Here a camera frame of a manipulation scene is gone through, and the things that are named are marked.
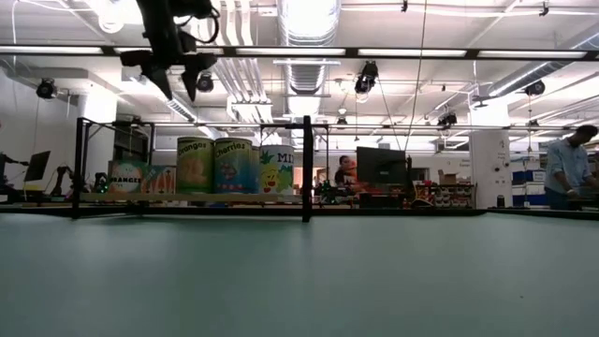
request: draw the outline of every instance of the fluorescent light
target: fluorescent light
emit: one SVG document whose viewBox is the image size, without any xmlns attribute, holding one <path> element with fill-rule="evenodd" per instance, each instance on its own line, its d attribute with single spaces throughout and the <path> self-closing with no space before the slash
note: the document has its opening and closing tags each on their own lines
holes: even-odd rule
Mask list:
<svg viewBox="0 0 599 337">
<path fill-rule="evenodd" d="M 330 60 L 274 60 L 276 66 L 340 66 L 339 61 Z"/>
<path fill-rule="evenodd" d="M 163 126 L 163 127 L 191 127 L 194 126 L 190 123 L 154 123 L 154 126 Z"/>
<path fill-rule="evenodd" d="M 463 57 L 466 51 L 455 50 L 407 50 L 407 49 L 360 49 L 359 56 L 422 56 L 426 57 Z"/>
<path fill-rule="evenodd" d="M 326 55 L 326 56 L 343 56 L 345 49 L 343 48 L 237 48 L 239 55 Z"/>
<path fill-rule="evenodd" d="M 211 127 L 260 127 L 260 124 L 206 123 Z"/>
<path fill-rule="evenodd" d="M 115 48 L 116 53 L 128 52 L 128 51 L 152 51 L 150 47 L 139 47 L 139 48 Z"/>
<path fill-rule="evenodd" d="M 197 48 L 196 52 L 211 53 L 214 55 L 222 55 L 225 53 L 225 51 L 223 51 L 222 48 L 206 48 L 205 46 L 203 46 L 202 48 Z"/>
<path fill-rule="evenodd" d="M 152 48 L 150 47 L 120 47 L 120 48 L 115 48 L 114 51 L 116 51 L 116 53 L 123 53 L 123 52 L 128 52 L 128 51 L 152 51 Z M 222 48 L 206 48 L 206 46 L 202 46 L 201 48 L 197 48 L 196 49 L 197 52 L 203 52 L 203 53 L 211 53 L 211 54 L 215 54 L 215 55 L 222 55 L 224 53 Z"/>
<path fill-rule="evenodd" d="M 522 58 L 582 58 L 585 51 L 481 51 L 480 57 L 522 57 Z"/>
<path fill-rule="evenodd" d="M 101 55 L 99 47 L 58 47 L 58 46 L 0 46 L 0 53 L 69 53 L 69 54 L 97 54 Z"/>
<path fill-rule="evenodd" d="M 373 128 L 383 128 L 383 125 L 351 125 L 351 124 L 347 124 L 347 125 L 329 125 L 329 127 L 331 128 L 346 128 L 346 129 L 352 129 L 352 128 L 366 128 L 366 129 L 373 129 Z"/>
</svg>

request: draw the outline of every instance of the ductwork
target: ductwork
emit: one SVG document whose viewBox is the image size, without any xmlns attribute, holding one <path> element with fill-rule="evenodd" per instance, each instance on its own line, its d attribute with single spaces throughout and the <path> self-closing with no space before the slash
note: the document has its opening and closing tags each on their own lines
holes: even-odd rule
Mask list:
<svg viewBox="0 0 599 337">
<path fill-rule="evenodd" d="M 281 44 L 293 47 L 332 46 L 341 0 L 277 0 Z M 286 89 L 290 94 L 319 95 L 327 75 L 326 66 L 285 66 Z M 316 114 L 319 97 L 289 97 L 287 107 L 292 114 Z"/>
<path fill-rule="evenodd" d="M 560 49 L 594 51 L 599 49 L 599 24 L 571 38 Z M 566 66 L 573 61 L 534 62 L 515 73 L 495 82 L 488 90 L 488 96 L 501 97 L 527 87 Z"/>
</svg>

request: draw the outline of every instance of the cable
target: cable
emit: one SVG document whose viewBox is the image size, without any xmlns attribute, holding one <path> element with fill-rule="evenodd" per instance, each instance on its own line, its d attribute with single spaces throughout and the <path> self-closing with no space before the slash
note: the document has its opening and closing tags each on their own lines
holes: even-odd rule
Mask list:
<svg viewBox="0 0 599 337">
<path fill-rule="evenodd" d="M 214 21 L 214 34 L 212 34 L 212 36 L 207 41 L 204 41 L 198 37 L 192 36 L 197 42 L 200 42 L 203 44 L 209 44 L 209 43 L 213 43 L 214 40 L 218 37 L 218 33 L 219 33 L 219 30 L 221 27 L 218 19 L 220 19 L 221 13 L 216 8 L 212 7 L 209 17 L 212 18 L 212 20 Z"/>
<path fill-rule="evenodd" d="M 12 178 L 10 178 L 10 179 L 7 179 L 7 183 L 10 183 L 10 182 L 12 182 L 13 180 L 15 180 L 15 179 L 17 179 L 17 178 L 21 177 L 23 174 L 25 174 L 25 172 L 26 172 L 26 171 L 27 171 L 27 170 L 25 170 L 25 171 L 23 171 L 23 172 L 21 172 L 21 173 L 17 174 L 16 176 L 14 176 L 14 177 L 12 177 Z"/>
<path fill-rule="evenodd" d="M 418 59 L 418 74 L 416 76 L 416 90 L 414 92 L 414 106 L 412 107 L 412 119 L 410 120 L 410 126 L 408 127 L 408 136 L 405 138 L 405 146 L 404 150 L 408 149 L 408 142 L 410 141 L 410 136 L 412 135 L 412 125 L 414 124 L 414 117 L 416 116 L 416 103 L 418 101 L 418 91 L 420 90 L 420 72 L 422 70 L 422 49 L 424 48 L 424 34 L 427 29 L 427 7 L 429 5 L 429 0 L 424 0 L 424 18 L 422 20 L 422 38 L 420 40 L 420 58 Z"/>
<path fill-rule="evenodd" d="M 19 4 L 19 0 L 15 0 L 12 3 L 12 9 L 10 10 L 10 19 L 12 21 L 12 44 L 17 44 L 17 26 L 15 25 L 15 9 Z M 17 55 L 12 56 L 12 66 L 17 67 Z"/>
<path fill-rule="evenodd" d="M 400 139 L 397 138 L 397 131 L 395 131 L 395 125 L 393 124 L 393 119 L 391 118 L 391 112 L 389 111 L 389 106 L 387 105 L 387 99 L 385 98 L 385 91 L 383 90 L 383 83 L 381 82 L 381 76 L 378 77 L 378 85 L 381 87 L 381 95 L 383 96 L 383 102 L 385 102 L 385 109 L 387 110 L 387 117 L 389 118 L 389 122 L 391 123 L 391 129 L 393 130 L 393 136 L 395 136 L 395 141 L 397 141 L 397 147 L 401 151 L 402 146 L 400 145 Z"/>
</svg>

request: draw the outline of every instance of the blue shirt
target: blue shirt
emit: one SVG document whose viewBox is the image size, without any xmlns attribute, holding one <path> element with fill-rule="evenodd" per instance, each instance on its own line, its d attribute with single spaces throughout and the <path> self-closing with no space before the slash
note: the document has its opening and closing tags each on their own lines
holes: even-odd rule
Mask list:
<svg viewBox="0 0 599 337">
<path fill-rule="evenodd" d="M 557 172 L 563 172 L 570 186 L 580 193 L 580 187 L 586 184 L 585 179 L 591 176 L 589 159 L 584 147 L 572 147 L 568 139 L 551 143 L 547 150 L 545 187 L 565 194 L 567 191 L 563 189 L 562 185 L 553 176 Z"/>
</svg>

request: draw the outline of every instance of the cardboard box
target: cardboard box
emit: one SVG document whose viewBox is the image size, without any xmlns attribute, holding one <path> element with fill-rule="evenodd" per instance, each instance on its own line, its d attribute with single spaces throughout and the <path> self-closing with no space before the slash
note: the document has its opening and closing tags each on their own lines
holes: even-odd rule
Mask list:
<svg viewBox="0 0 599 337">
<path fill-rule="evenodd" d="M 444 173 L 439 169 L 439 184 L 458 184 L 458 173 Z"/>
</svg>

